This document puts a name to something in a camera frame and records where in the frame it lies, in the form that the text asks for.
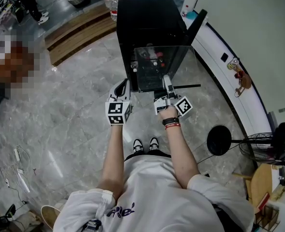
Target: wire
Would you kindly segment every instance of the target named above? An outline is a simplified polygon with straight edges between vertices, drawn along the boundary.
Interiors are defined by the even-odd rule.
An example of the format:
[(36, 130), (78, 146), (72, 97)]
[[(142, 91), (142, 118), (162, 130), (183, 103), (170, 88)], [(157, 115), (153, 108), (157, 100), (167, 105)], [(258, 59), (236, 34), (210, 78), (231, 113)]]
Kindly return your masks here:
[(207, 158), (205, 158), (205, 159), (201, 160), (199, 163), (201, 163), (201, 162), (203, 162), (203, 161), (205, 161), (205, 160), (207, 160), (207, 159), (209, 159), (209, 158), (211, 158), (211, 157), (214, 157), (214, 155), (209, 156), (209, 157), (207, 157)]
[(20, 223), (22, 226), (23, 226), (23, 229), (24, 229), (24, 231), (23, 232), (25, 232), (25, 227), (24, 227), (24, 225), (23, 225), (23, 223), (21, 223), (20, 221), (17, 221), (17, 220), (13, 220), (13, 218), (12, 218), (12, 220), (9, 220), (9, 221), (11, 221), (11, 222), (18, 222), (18, 223)]
[[(238, 145), (239, 145), (239, 144), (237, 144), (237, 145), (235, 145), (235, 146), (231, 147), (229, 150), (231, 150), (231, 149), (233, 149), (233, 148), (237, 147)], [(207, 158), (205, 158), (205, 159), (201, 160), (199, 163), (201, 163), (201, 162), (203, 162), (203, 161), (205, 161), (205, 160), (207, 160), (207, 159), (209, 159), (209, 158), (211, 158), (211, 157), (214, 157), (214, 156), (215, 156), (215, 155), (209, 156), (209, 157), (207, 157)]]
[(18, 207), (15, 211), (21, 209), (23, 206), (25, 206), (26, 204), (24, 203), (23, 205), (21, 205), (20, 207)]
[[(24, 175), (24, 173), (29, 173), (30, 170), (31, 170), (31, 159), (30, 159), (30, 156), (29, 154), (27, 153), (27, 151), (25, 151), (20, 145), (17, 145), (15, 146), (16, 148), (16, 151), (17, 151), (17, 154), (20, 158), (19, 161), (17, 161), (16, 159), (16, 156), (14, 156), (14, 163), (9, 165), (5, 171), (5, 178), (6, 179), (12, 179), (12, 177), (15, 177), (16, 176), (16, 181), (17, 181), (17, 184), (18, 186), (23, 190), (23, 187), (20, 185), (20, 182), (19, 182), (19, 178), (18, 176), (22, 179), (22, 176), (23, 176), (23, 179), (26, 179), (28, 185), (25, 183), (25, 181), (22, 179), (22, 181), (24, 182), (24, 185), (27, 186), (27, 189), (29, 190), (29, 180), (26, 178), (26, 176)], [(26, 154), (27, 158), (28, 158), (28, 165), (26, 168), (23, 167), (23, 155)]]
[[(18, 151), (19, 151), (19, 150), (20, 150), (20, 151), (24, 151), (24, 152), (28, 155), (29, 160), (30, 160), (29, 154), (28, 154), (25, 150), (23, 150), (23, 149), (21, 148), (21, 146), (17, 145), (16, 148), (18, 149)], [(15, 166), (15, 164), (16, 164), (16, 160), (15, 160), (15, 163), (14, 163), (14, 164), (11, 164), (11, 165), (7, 168), (7, 171), (6, 171), (5, 174), (3, 174), (2, 170), (1, 170), (1, 167), (0, 167), (0, 173), (1, 173), (2, 178), (3, 178), (3, 180), (4, 180), (4, 182), (5, 182), (6, 184), (8, 184), (8, 183), (7, 183), (7, 181), (6, 181), (5, 175), (6, 175), (6, 174), (8, 175), (8, 173), (10, 173), (10, 171), (13, 170), (13, 166)], [(30, 169), (31, 169), (31, 161), (30, 161), (30, 163), (29, 163), (28, 171), (29, 171)], [(8, 188), (17, 191), (18, 198), (19, 198), (19, 200), (22, 202), (22, 204), (23, 204), (23, 205), (27, 204), (26, 201), (24, 201), (24, 200), (22, 200), (22, 199), (20, 198), (20, 192), (19, 192), (17, 189), (12, 188), (12, 187), (10, 187), (10, 186), (9, 186)]]
[(20, 198), (20, 192), (19, 192), (17, 189), (15, 189), (15, 188), (11, 188), (11, 187), (9, 187), (9, 188), (10, 188), (10, 189), (12, 189), (12, 190), (17, 191), (18, 199), (19, 199), (22, 203), (24, 203), (24, 202), (25, 202), (25, 201), (21, 200), (21, 198)]

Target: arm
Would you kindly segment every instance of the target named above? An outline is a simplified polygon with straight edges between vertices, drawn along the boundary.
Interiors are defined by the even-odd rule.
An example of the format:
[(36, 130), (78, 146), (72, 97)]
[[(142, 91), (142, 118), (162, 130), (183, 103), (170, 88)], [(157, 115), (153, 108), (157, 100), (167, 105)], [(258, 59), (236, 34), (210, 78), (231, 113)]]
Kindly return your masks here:
[(117, 200), (123, 191), (124, 186), (124, 153), (122, 139), (122, 125), (111, 126), (111, 135), (107, 154), (104, 161), (102, 178), (98, 188), (113, 192)]
[[(169, 106), (165, 110), (160, 112), (162, 119), (178, 117), (178, 112), (175, 107)], [(166, 130), (171, 159), (173, 168), (176, 173), (177, 181), (182, 188), (186, 189), (190, 179), (200, 174), (195, 158), (189, 149), (180, 127), (170, 127)]]
[(195, 175), (189, 181), (187, 189), (200, 193), (211, 203), (218, 205), (243, 231), (252, 230), (254, 207), (233, 190), (201, 174)]

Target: sneaker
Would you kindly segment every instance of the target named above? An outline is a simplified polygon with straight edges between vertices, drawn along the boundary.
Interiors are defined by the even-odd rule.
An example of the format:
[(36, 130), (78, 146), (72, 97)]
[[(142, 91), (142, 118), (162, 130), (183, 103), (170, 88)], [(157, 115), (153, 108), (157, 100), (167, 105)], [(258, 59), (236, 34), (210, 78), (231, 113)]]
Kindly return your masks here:
[(46, 22), (48, 19), (49, 19), (49, 17), (44, 17), (44, 16), (42, 16), (42, 17), (40, 18), (40, 21), (38, 21), (38, 24), (41, 25), (41, 24), (43, 24), (44, 22)]
[(152, 137), (150, 140), (150, 150), (159, 149), (159, 143), (156, 137)]
[(143, 145), (140, 139), (136, 139), (134, 141), (134, 153), (139, 151), (139, 150), (143, 150)]
[(49, 15), (49, 12), (41, 13), (43, 17), (47, 17)]

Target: black pants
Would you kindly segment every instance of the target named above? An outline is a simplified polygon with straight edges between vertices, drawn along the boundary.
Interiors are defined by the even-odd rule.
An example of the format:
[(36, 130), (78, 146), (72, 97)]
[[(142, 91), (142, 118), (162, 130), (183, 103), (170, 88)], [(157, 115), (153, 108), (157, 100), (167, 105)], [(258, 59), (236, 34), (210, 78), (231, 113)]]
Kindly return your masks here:
[(128, 159), (135, 157), (135, 156), (141, 156), (141, 155), (152, 155), (152, 156), (160, 156), (160, 157), (168, 157), (171, 158), (171, 155), (165, 154), (164, 152), (160, 151), (159, 149), (155, 149), (155, 150), (150, 150), (147, 154), (144, 153), (143, 150), (139, 150), (131, 155), (129, 155), (125, 161), (127, 161)]
[(36, 0), (21, 0), (25, 8), (30, 12), (32, 18), (40, 21), (42, 14), (38, 11)]

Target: power strip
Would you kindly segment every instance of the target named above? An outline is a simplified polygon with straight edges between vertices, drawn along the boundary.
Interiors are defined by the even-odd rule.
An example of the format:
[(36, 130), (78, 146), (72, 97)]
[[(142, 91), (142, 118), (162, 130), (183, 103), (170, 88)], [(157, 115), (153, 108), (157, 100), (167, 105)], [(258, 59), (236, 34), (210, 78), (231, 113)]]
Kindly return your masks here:
[(17, 148), (14, 148), (13, 151), (14, 151), (14, 153), (15, 153), (16, 161), (17, 161), (17, 162), (20, 162), (21, 157), (20, 157), (20, 155), (19, 155), (19, 153), (18, 153)]
[(6, 179), (5, 181), (6, 181), (6, 183), (7, 183), (7, 186), (10, 187), (10, 186), (9, 186), (9, 180)]

